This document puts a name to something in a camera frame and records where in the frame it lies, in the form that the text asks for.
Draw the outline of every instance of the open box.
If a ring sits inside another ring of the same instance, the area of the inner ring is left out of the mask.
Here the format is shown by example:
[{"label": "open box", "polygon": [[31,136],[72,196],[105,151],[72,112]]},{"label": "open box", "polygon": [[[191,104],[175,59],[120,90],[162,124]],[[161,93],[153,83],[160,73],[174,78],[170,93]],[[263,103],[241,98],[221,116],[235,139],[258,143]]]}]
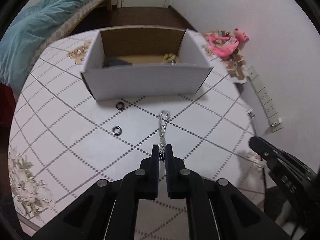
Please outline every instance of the open box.
[{"label": "open box", "polygon": [[[194,31],[158,26],[100,30],[92,39],[82,77],[96,101],[194,94],[212,70]],[[174,53],[177,63],[163,63]],[[106,57],[132,63],[103,67]]]}]

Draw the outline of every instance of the pink stuffed toy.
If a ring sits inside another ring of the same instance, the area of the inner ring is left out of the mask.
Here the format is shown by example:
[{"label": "pink stuffed toy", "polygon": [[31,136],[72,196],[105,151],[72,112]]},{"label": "pink stuffed toy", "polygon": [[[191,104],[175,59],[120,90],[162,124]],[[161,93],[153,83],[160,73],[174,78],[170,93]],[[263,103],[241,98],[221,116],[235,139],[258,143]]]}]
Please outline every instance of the pink stuffed toy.
[{"label": "pink stuffed toy", "polygon": [[[216,34],[211,34],[206,37],[212,51],[222,59],[229,57],[236,50],[240,42],[249,40],[249,37],[238,28],[235,28],[233,34],[234,36],[231,37],[220,37]],[[216,40],[227,40],[227,42],[221,47],[218,47],[213,43],[213,41]]]}]

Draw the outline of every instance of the metal chain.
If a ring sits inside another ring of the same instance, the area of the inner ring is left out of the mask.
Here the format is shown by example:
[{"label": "metal chain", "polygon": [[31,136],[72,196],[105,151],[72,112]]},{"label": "metal chain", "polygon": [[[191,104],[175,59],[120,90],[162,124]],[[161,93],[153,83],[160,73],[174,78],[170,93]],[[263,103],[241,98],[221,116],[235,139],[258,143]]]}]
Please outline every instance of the metal chain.
[{"label": "metal chain", "polygon": [[159,114],[158,114],[158,118],[159,118],[159,137],[160,137],[160,160],[162,162],[164,162],[164,149],[166,146],[166,141],[165,141],[165,130],[167,128],[168,122],[171,118],[170,116],[170,111],[168,110],[162,110]]}]

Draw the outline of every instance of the wall socket panel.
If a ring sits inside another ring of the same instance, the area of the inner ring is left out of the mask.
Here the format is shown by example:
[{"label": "wall socket panel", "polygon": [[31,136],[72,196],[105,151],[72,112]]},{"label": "wall socket panel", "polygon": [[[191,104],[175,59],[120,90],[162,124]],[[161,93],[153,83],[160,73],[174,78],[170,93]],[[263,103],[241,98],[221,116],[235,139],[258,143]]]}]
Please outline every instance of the wall socket panel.
[{"label": "wall socket panel", "polygon": [[259,76],[257,76],[254,80],[251,81],[253,89],[256,93],[260,92],[262,89],[265,88],[263,82],[261,81],[261,79],[259,78]]},{"label": "wall socket panel", "polygon": [[277,110],[274,107],[272,100],[270,100],[269,102],[264,104],[263,105],[263,109],[266,112],[266,115],[267,115],[268,118],[270,118],[271,116],[273,116],[273,115],[275,115],[277,113]]},{"label": "wall socket panel", "polygon": [[247,72],[248,72],[249,78],[250,78],[251,80],[254,80],[254,79],[258,76],[258,74],[257,74],[257,72],[256,72],[256,70],[254,69],[253,66],[251,66],[251,67],[247,70]]},{"label": "wall socket panel", "polygon": [[257,96],[262,105],[268,103],[271,100],[271,98],[268,96],[266,88],[263,88],[259,93],[257,93]]}]

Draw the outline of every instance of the teal blanket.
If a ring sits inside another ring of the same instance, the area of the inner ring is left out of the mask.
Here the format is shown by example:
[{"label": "teal blanket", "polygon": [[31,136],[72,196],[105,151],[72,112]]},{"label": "teal blanket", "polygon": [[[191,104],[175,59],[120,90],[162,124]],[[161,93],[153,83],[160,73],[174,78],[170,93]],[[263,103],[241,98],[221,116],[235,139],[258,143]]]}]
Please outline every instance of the teal blanket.
[{"label": "teal blanket", "polygon": [[0,83],[20,94],[39,45],[89,0],[41,0],[21,11],[0,41]]}]

